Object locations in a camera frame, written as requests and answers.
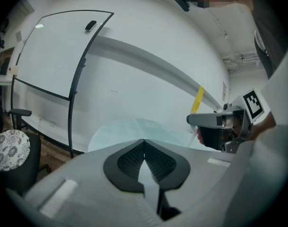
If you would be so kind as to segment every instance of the white table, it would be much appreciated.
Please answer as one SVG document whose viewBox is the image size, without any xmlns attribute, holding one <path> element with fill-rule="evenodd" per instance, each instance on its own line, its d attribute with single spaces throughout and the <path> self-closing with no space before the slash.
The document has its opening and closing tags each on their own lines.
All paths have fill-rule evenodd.
<svg viewBox="0 0 288 227">
<path fill-rule="evenodd" d="M 11 83 L 12 83 L 12 75 L 0 75 L 0 86 L 2 86 L 2 112 L 5 112 L 5 100 L 6 100 L 6 89 L 8 89 L 9 86 L 9 90 L 7 90 L 7 92 L 10 94 L 10 87 L 11 87 Z"/>
<path fill-rule="evenodd" d="M 117 120 L 103 125 L 94 133 L 88 145 L 88 152 L 138 139 L 160 140 L 177 146 L 188 147 L 192 134 L 146 119 Z M 193 140 L 190 148 L 216 151 L 201 145 L 197 138 Z"/>
</svg>

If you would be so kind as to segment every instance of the person's hand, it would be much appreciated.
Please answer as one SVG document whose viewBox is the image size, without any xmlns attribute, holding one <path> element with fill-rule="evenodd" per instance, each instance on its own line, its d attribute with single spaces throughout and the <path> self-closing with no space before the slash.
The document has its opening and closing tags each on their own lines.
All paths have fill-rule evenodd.
<svg viewBox="0 0 288 227">
<path fill-rule="evenodd" d="M 266 118 L 259 124 L 256 124 L 252 127 L 252 131 L 247 139 L 247 141 L 250 140 L 256 140 L 256 138 L 264 131 L 267 129 L 273 128 L 276 126 L 276 121 L 272 115 L 271 112 L 268 113 Z M 241 133 L 241 121 L 240 120 L 234 120 L 234 133 L 236 135 L 239 135 Z M 200 129 L 197 129 L 197 134 L 198 134 L 198 140 L 202 145 L 204 145 L 202 134 Z"/>
<path fill-rule="evenodd" d="M 241 120 L 239 120 L 238 118 L 234 118 L 234 134 L 236 136 L 238 136 L 240 133 L 241 133 L 241 130 L 242 130 L 242 125 L 241 125 Z M 202 134 L 201 134 L 201 130 L 198 128 L 197 129 L 197 134 L 198 134 L 198 140 L 199 142 L 204 145 L 204 141 L 203 141 L 203 137 L 202 137 Z M 223 140 L 226 140 L 228 138 L 228 133 L 224 134 L 223 136 Z"/>
</svg>

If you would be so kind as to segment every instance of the white wall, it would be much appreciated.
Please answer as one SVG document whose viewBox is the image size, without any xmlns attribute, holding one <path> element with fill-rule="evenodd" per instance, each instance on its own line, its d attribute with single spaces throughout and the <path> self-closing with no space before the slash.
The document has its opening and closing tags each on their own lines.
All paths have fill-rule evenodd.
<svg viewBox="0 0 288 227">
<path fill-rule="evenodd" d="M 265 70 L 251 70 L 251 71 L 243 71 L 243 72 L 234 72 L 229 75 L 230 77 L 230 85 L 231 92 L 229 101 L 232 102 L 235 100 L 237 96 L 245 93 L 246 91 L 254 88 L 257 96 L 260 99 L 262 107 L 265 113 L 257 119 L 254 124 L 260 123 L 265 119 L 270 109 L 261 94 L 261 89 L 266 85 L 268 78 Z"/>
<path fill-rule="evenodd" d="M 230 87 L 227 69 L 200 29 L 181 11 L 160 0 L 56 0 L 46 14 L 76 9 L 114 12 L 103 36 L 167 61 L 204 86 L 223 106 L 223 81 Z"/>
<path fill-rule="evenodd" d="M 28 1 L 36 7 L 36 0 Z M 222 61 L 200 30 L 175 8 L 159 0 L 47 3 L 39 0 L 36 13 L 22 25 L 22 35 L 29 34 L 42 16 L 55 12 L 94 9 L 115 13 L 86 55 L 72 119 L 75 149 L 87 151 L 93 133 L 111 120 L 142 117 L 189 130 L 186 116 L 199 86 L 206 89 L 206 102 L 213 107 L 224 104 L 223 81 L 227 89 L 230 83 Z M 68 104 L 62 101 L 28 86 L 15 86 L 14 106 L 33 111 L 27 121 L 68 144 Z M 212 109 L 203 103 L 200 112 Z"/>
<path fill-rule="evenodd" d="M 12 47 L 15 47 L 17 45 L 17 39 L 16 39 L 16 33 L 19 31 L 19 28 L 21 24 L 23 23 L 23 20 L 25 17 L 20 17 L 17 20 L 9 18 L 9 25 L 6 31 L 6 34 L 1 36 L 2 40 L 4 40 L 4 48 L 0 49 L 0 52 L 5 51 L 7 49 L 10 49 Z"/>
</svg>

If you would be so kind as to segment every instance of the yellow tape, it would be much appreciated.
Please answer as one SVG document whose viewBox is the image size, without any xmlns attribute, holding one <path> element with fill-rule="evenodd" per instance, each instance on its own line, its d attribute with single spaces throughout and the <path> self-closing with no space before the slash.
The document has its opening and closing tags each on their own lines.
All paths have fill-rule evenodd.
<svg viewBox="0 0 288 227">
<path fill-rule="evenodd" d="M 199 107 L 200 107 L 200 104 L 202 102 L 202 98 L 203 98 L 203 95 L 204 95 L 204 87 L 200 87 L 198 93 L 197 93 L 197 96 L 195 98 L 195 101 L 193 102 L 193 105 L 192 105 L 192 108 L 191 108 L 191 112 L 193 114 L 195 114 Z"/>
</svg>

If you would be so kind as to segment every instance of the wooden floor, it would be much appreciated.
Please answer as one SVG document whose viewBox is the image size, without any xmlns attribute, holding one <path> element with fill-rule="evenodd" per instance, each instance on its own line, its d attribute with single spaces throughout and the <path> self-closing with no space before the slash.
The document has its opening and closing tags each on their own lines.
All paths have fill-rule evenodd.
<svg viewBox="0 0 288 227">
<path fill-rule="evenodd" d="M 7 116 L 6 114 L 3 115 L 3 122 L 4 122 L 3 131 L 13 129 L 13 127 L 11 126 L 10 117 Z M 22 131 L 34 133 L 32 130 L 25 128 L 23 128 Z M 41 138 L 40 166 L 48 164 L 51 167 L 51 170 L 54 171 L 70 160 L 71 160 L 70 153 L 68 151 L 58 148 L 57 146 Z M 47 175 L 46 171 L 40 172 L 38 174 L 37 181 L 41 180 L 46 175 Z"/>
</svg>

